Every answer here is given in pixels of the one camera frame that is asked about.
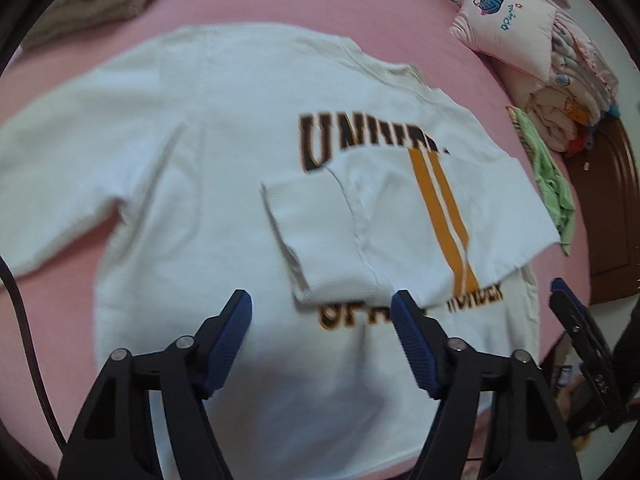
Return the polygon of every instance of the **green garment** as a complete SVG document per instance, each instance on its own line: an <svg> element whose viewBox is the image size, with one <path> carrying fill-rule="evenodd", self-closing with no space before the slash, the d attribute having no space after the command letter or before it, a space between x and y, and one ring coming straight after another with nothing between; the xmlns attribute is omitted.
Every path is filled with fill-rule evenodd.
<svg viewBox="0 0 640 480"><path fill-rule="evenodd" d="M571 187L558 170L528 115L513 106L507 107L507 110L531 161L542 201L560 233L562 250L568 256L575 230L575 203Z"/></svg>

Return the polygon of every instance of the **white pillow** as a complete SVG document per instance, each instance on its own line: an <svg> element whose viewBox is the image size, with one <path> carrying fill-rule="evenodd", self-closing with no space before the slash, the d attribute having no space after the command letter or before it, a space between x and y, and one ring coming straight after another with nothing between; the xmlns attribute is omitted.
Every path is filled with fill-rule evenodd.
<svg viewBox="0 0 640 480"><path fill-rule="evenodd" d="M465 0L450 30L471 50L547 83L556 10L540 0Z"/></svg>

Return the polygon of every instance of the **silver bolt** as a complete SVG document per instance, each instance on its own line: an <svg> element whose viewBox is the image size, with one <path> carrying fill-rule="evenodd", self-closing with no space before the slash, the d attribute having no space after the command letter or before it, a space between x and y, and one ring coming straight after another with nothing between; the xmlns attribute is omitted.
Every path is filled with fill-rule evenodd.
<svg viewBox="0 0 640 480"><path fill-rule="evenodd" d="M447 341L447 346L449 346L449 348L455 350L456 352L462 352L463 350L466 350L466 343L459 337L452 337L451 339L449 339Z"/></svg>
<svg viewBox="0 0 640 480"><path fill-rule="evenodd" d="M127 355L129 355L129 352L126 348L117 348L111 352L111 359L114 361L122 361Z"/></svg>
<svg viewBox="0 0 640 480"><path fill-rule="evenodd" d="M528 363L531 361L531 355L526 350L518 349L513 353L513 356L521 363Z"/></svg>
<svg viewBox="0 0 640 480"><path fill-rule="evenodd" d="M183 335L181 338L178 338L178 341L175 342L175 345L178 348L185 349L191 348L193 346L194 340L190 335Z"/></svg>

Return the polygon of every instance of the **bed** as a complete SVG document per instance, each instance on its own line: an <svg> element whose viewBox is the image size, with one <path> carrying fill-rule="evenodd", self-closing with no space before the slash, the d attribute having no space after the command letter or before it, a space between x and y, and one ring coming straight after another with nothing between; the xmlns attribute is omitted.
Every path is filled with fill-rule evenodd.
<svg viewBox="0 0 640 480"><path fill-rule="evenodd" d="M85 31L19 56L0 78L0 124L31 100L143 40L182 25L283 22L353 38L369 55L417 65L425 83L471 110L493 140L530 165L506 113L510 100L489 63L448 31L457 7L447 0L156 0L140 18ZM559 166L565 171L560 157ZM52 406L69 434L96 376L92 283L116 217L86 234L43 268L19 280L35 349ZM587 236L578 208L571 256L559 246L533 262L540 286L542 359L562 333L548 309L548 286L561 276L584 303L590 299ZM53 469L60 452L31 385L17 323L0 292L0 418L10 433ZM397 464L375 478L411 466Z"/></svg>

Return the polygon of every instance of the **wooden headboard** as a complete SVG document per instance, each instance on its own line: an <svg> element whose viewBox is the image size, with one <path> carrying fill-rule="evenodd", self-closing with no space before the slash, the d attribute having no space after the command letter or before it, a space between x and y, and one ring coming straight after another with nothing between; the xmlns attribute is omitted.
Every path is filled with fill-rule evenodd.
<svg viewBox="0 0 640 480"><path fill-rule="evenodd" d="M565 160L589 241L591 304L640 292L638 173L620 119L606 117L592 151Z"/></svg>

